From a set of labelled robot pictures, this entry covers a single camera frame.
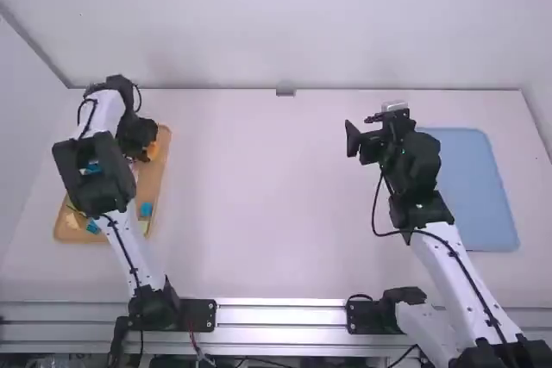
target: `black mounting bracket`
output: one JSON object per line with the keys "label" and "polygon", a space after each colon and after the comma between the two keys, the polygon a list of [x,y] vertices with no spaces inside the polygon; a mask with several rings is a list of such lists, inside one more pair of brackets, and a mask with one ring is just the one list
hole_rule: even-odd
{"label": "black mounting bracket", "polygon": [[353,295],[345,303],[347,330],[351,335],[402,334],[397,325],[395,305],[406,302],[410,305],[425,303],[427,296],[416,286],[388,289],[378,301],[367,300],[370,296]]}
{"label": "black mounting bracket", "polygon": [[[180,299],[175,323],[163,331],[208,333],[215,330],[217,304],[214,299]],[[130,331],[140,331],[138,325]]]}
{"label": "black mounting bracket", "polygon": [[347,312],[347,331],[351,335],[402,333],[396,326],[396,322],[386,321],[381,312],[380,301],[348,300],[345,310]]}

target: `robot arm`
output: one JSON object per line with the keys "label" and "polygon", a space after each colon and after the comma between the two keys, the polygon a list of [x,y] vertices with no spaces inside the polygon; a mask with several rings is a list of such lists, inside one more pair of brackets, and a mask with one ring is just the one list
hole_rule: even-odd
{"label": "robot arm", "polygon": [[129,317],[143,329],[163,329],[177,319],[179,299],[150,253],[136,216],[131,159],[148,160],[145,148],[157,125],[133,110],[134,85],[115,75],[94,84],[78,109],[72,138],[53,145],[53,157],[75,208],[102,229],[129,288]]}
{"label": "robot arm", "polygon": [[436,368],[552,366],[549,347],[524,337],[467,256],[455,219],[436,190],[440,142],[415,131],[405,103],[384,104],[365,122],[382,122],[382,129],[361,133],[345,121],[348,156],[358,153],[361,164],[379,164],[376,196],[384,180],[397,229],[373,232],[403,236],[430,273],[447,311],[436,312],[419,288],[387,290],[379,301],[348,303],[347,308],[363,308],[365,321],[377,321],[384,332],[407,334]]}

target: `wooden cutting board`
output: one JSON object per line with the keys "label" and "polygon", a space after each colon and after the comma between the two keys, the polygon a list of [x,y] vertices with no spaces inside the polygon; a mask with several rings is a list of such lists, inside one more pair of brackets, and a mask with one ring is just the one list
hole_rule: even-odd
{"label": "wooden cutting board", "polygon": [[[142,225],[144,235],[148,237],[152,232],[152,227],[155,220],[155,211],[157,210],[157,200],[161,189],[161,179],[165,170],[166,158],[169,153],[169,145],[171,143],[171,130],[164,125],[159,125],[157,133],[157,145],[159,152],[157,157],[149,163],[136,161],[134,168],[137,170],[137,185],[136,185],[136,214],[139,216],[139,222]],[[140,218],[140,206],[143,203],[151,203],[153,211],[149,220]],[[67,217],[74,217],[73,226],[68,223]],[[107,239],[100,232],[94,234],[86,230],[90,219],[84,217],[78,211],[72,208],[69,196],[63,199],[63,203],[58,213],[58,218],[53,228],[53,237],[57,241],[64,243],[107,243]]]}

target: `white table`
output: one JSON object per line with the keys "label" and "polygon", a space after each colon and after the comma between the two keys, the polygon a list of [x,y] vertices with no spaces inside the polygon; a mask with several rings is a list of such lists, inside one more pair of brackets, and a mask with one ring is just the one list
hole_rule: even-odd
{"label": "white table", "polygon": [[[420,126],[479,128],[488,135],[521,247],[471,257],[503,306],[552,307],[552,169],[521,92],[300,90],[296,97],[276,97],[273,90],[145,90],[143,95],[142,116],[172,130],[150,243],[181,296],[343,299],[417,285],[439,303],[402,238],[372,236],[369,214],[379,170],[360,166],[345,153],[346,118],[361,125],[382,102],[405,99]],[[68,92],[52,143],[72,131],[79,100],[78,93]],[[51,154],[45,153],[4,257],[0,299],[126,302],[108,246],[53,239],[63,195]],[[392,229],[385,197],[382,191],[380,231]]]}

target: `light blue mat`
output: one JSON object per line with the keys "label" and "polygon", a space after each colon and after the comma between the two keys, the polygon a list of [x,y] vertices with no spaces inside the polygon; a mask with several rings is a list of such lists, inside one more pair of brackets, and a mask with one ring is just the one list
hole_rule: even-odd
{"label": "light blue mat", "polygon": [[513,252],[518,232],[491,143],[478,129],[417,128],[441,142],[437,189],[455,217],[467,250]]}

